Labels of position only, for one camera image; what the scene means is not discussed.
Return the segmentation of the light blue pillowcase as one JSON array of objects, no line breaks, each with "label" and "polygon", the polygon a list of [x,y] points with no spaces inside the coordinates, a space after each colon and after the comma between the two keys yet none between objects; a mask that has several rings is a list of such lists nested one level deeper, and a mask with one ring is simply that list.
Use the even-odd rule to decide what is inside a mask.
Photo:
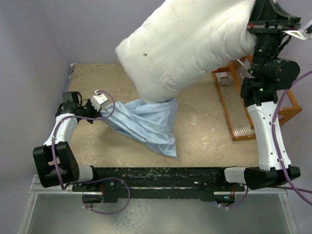
[{"label": "light blue pillowcase", "polygon": [[174,125],[177,99],[148,104],[141,99],[117,101],[101,110],[104,122],[115,132],[146,145],[151,151],[177,157]]}]

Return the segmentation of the white pillow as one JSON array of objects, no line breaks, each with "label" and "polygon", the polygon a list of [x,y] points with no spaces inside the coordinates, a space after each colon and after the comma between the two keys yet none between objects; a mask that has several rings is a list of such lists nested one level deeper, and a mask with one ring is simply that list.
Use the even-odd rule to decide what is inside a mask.
[{"label": "white pillow", "polygon": [[167,0],[115,49],[146,103],[164,102],[250,54],[253,0]]}]

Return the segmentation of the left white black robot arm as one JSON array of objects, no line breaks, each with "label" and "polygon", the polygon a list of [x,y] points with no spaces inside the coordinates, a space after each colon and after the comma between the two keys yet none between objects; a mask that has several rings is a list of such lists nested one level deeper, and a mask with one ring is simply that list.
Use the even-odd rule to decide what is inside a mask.
[{"label": "left white black robot arm", "polygon": [[100,187],[99,177],[93,175],[91,166],[78,165],[69,143],[80,121],[78,117],[93,123],[92,119],[100,117],[102,105],[108,98],[95,92],[91,98],[83,100],[76,91],[65,92],[62,98],[50,136],[33,150],[39,180],[44,188],[83,182],[85,188],[95,191]]}]

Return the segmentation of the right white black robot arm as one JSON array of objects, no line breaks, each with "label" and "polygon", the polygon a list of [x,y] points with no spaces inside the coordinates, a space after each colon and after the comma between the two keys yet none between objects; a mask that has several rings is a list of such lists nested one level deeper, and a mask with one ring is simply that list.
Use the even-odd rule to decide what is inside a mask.
[{"label": "right white black robot arm", "polygon": [[253,121],[259,150],[258,167],[228,167],[217,186],[229,190],[234,183],[256,190],[283,185],[300,176],[285,150],[278,120],[277,91],[292,87],[300,73],[292,60],[279,58],[291,38],[311,39],[310,29],[301,29],[300,18],[284,11],[274,0],[256,1],[248,23],[256,35],[251,78],[244,78],[240,95]]}]

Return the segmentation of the orange wooden tiered rack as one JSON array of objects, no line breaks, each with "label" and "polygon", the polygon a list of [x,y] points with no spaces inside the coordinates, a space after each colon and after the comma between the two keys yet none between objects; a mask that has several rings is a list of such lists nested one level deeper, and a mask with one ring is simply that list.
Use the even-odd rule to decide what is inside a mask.
[{"label": "orange wooden tiered rack", "polygon": [[[241,59],[248,58],[249,62],[252,56],[248,55]],[[215,73],[227,72],[232,83],[227,86],[220,86],[217,83]],[[239,62],[232,61],[212,72],[220,99],[228,120],[233,141],[245,141],[256,139],[253,121],[248,114],[248,110],[244,105],[244,101],[240,96],[241,85],[243,79],[250,76],[246,69],[244,69]]]}]

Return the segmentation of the small clear plastic box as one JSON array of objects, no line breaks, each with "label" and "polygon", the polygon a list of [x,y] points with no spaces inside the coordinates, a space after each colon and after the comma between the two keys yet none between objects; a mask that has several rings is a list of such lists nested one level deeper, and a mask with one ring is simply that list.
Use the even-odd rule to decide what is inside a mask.
[{"label": "small clear plastic box", "polygon": [[227,72],[217,72],[215,73],[215,77],[217,79],[217,83],[220,86],[231,85],[232,80]]}]

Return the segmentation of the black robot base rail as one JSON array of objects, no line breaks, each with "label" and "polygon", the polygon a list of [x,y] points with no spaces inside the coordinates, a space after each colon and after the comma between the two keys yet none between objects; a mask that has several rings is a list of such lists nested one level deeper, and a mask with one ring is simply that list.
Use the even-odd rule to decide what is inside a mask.
[{"label": "black robot base rail", "polygon": [[95,167],[91,183],[79,182],[73,191],[100,193],[103,202],[132,199],[199,199],[234,202],[243,186],[228,183],[221,167]]}]

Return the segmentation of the aluminium extrusion frame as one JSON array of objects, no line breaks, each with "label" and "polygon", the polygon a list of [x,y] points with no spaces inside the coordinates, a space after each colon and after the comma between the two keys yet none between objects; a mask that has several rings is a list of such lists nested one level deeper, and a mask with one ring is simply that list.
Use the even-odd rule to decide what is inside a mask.
[{"label": "aluminium extrusion frame", "polygon": [[[101,121],[82,122],[70,146],[80,166],[127,171],[136,167],[254,166],[255,140],[234,142],[215,80],[208,75],[178,96],[174,135],[177,157],[153,153],[146,146],[114,132]],[[237,206],[223,209],[198,199],[136,198],[96,203],[83,208],[81,198],[99,192],[75,192],[72,187],[44,188],[34,177],[31,195],[37,200],[28,234],[295,234],[297,227],[282,189],[236,193]]]}]

